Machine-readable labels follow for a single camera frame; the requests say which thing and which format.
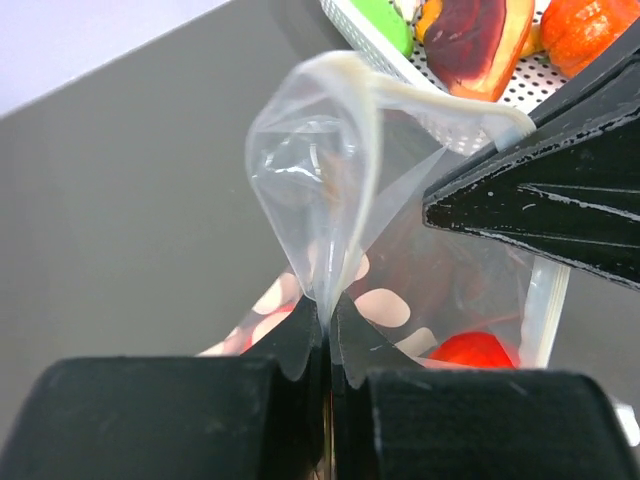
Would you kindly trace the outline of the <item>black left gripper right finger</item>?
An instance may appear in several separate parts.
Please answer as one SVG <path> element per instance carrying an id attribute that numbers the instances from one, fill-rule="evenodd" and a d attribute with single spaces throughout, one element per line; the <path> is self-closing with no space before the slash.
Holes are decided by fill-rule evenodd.
<path id="1" fill-rule="evenodd" d="M 428 369 L 339 300 L 330 327 L 339 479 L 635 479 L 614 408 L 554 370 Z"/>

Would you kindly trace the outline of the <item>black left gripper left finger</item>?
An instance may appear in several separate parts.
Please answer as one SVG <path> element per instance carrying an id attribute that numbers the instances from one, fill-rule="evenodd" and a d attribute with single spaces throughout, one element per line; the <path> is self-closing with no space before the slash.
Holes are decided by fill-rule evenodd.
<path id="1" fill-rule="evenodd" d="M 246 353 L 49 366 L 1 451 L 5 479 L 308 479 L 324 453 L 316 305 Z"/>

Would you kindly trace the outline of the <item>clear zip top bag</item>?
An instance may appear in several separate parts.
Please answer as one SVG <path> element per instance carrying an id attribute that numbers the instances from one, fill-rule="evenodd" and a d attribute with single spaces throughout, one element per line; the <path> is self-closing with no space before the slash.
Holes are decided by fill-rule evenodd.
<path id="1" fill-rule="evenodd" d="M 424 191 L 483 147 L 535 129 L 500 104 L 431 93 L 370 68 L 356 53 L 299 64 L 252 123 L 245 168 L 288 267 L 212 356 L 237 355 L 301 299 L 330 333 L 339 300 L 393 346 L 431 367 L 451 336 L 482 331 L 549 363 L 570 271 L 498 241 L 432 230 Z"/>

